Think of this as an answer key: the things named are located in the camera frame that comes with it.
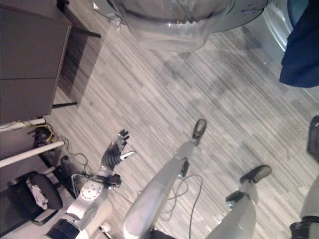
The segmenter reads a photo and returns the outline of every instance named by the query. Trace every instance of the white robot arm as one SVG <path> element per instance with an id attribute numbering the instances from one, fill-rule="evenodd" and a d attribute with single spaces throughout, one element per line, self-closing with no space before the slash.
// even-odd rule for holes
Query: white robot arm
<path id="1" fill-rule="evenodd" d="M 136 154 L 131 151 L 121 155 L 128 138 L 128 132 L 119 132 L 104 153 L 98 173 L 90 176 L 77 199 L 42 239 L 75 239 L 94 220 L 100 207 L 106 202 L 109 187 L 119 187 L 121 184 L 120 176 L 112 175 L 114 167 Z"/>

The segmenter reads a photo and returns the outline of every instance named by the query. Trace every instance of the navy blue cloth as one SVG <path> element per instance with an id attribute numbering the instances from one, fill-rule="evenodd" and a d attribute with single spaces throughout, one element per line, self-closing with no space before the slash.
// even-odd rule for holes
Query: navy blue cloth
<path id="1" fill-rule="evenodd" d="M 309 5 L 288 37 L 280 82 L 296 87 L 319 85 L 319 0 Z"/>

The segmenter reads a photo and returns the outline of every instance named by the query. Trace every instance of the wooden floor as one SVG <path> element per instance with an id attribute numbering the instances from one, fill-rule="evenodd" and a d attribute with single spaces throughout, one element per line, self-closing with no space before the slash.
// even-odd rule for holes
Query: wooden floor
<path id="1" fill-rule="evenodd" d="M 47 117 L 71 141 L 72 150 L 83 152 L 96 170 L 116 133 L 129 130 L 127 151 L 138 155 L 116 172 L 123 181 L 118 192 L 133 201 L 189 138 L 196 120 L 205 118 L 206 133 L 190 159 L 189 174 L 204 178 L 192 239 L 208 235 L 228 212 L 225 197 L 239 186 L 239 178 L 261 164 L 270 165 L 273 174 L 257 185 L 253 239 L 290 238 L 289 225 L 299 220 L 319 173 L 306 153 L 308 126 L 319 101 L 303 89 L 280 84 L 281 67 L 245 28 L 212 34 L 205 47 L 192 53 L 157 52 L 140 46 L 125 26 L 116 30 L 90 1 L 72 1 L 69 8 L 86 28 L 102 35 L 88 39 L 74 81 L 61 79 L 56 93 L 55 103 L 80 104 L 54 109 Z M 189 185 L 172 219 L 156 224 L 178 239 L 188 238 L 199 180 L 190 179 Z M 123 238 L 121 222 L 130 204 L 113 192 L 110 199 L 111 234 Z"/>

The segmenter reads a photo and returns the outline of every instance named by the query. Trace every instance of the white pipe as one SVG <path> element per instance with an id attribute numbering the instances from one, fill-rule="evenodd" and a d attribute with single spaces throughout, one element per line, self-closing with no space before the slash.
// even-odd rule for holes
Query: white pipe
<path id="1" fill-rule="evenodd" d="M 63 141 L 58 141 L 58 142 L 55 142 L 55 143 L 51 143 L 51 144 L 48 144 L 48 145 L 45 145 L 45 146 L 42 146 L 42 147 L 39 147 L 39 148 L 35 148 L 35 149 L 32 149 L 32 150 L 29 150 L 29 151 L 21 153 L 21 154 L 17 154 L 15 156 L 0 160 L 0 168 L 5 167 L 5 166 L 7 166 L 9 164 L 24 160 L 26 158 L 35 156 L 35 155 L 37 155 L 39 153 L 43 153 L 45 151 L 49 151 L 51 149 L 60 147 L 62 145 L 64 145 L 64 142 Z"/>
<path id="2" fill-rule="evenodd" d="M 40 119 L 34 119 L 34 120 L 29 120 L 25 122 L 27 125 L 36 125 L 36 124 L 42 124 L 45 123 L 44 118 Z M 25 127 L 26 125 L 22 122 L 12 122 L 12 123 L 5 123 L 0 126 L 0 132 L 5 132 L 13 129 L 18 129 Z"/>

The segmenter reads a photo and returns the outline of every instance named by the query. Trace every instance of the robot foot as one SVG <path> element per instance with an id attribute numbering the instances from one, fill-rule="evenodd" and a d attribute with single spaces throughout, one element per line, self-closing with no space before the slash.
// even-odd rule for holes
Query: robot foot
<path id="1" fill-rule="evenodd" d="M 200 139 L 202 138 L 202 136 L 205 133 L 206 126 L 207 126 L 207 122 L 204 119 L 199 119 L 196 122 L 194 131 L 193 131 L 193 135 L 192 135 L 192 138 L 196 140 L 195 146 L 199 145 Z"/>
<path id="2" fill-rule="evenodd" d="M 242 176 L 239 181 L 241 184 L 243 184 L 246 180 L 251 180 L 254 183 L 258 183 L 260 180 L 271 174 L 271 172 L 271 167 L 268 165 L 261 165 Z"/>

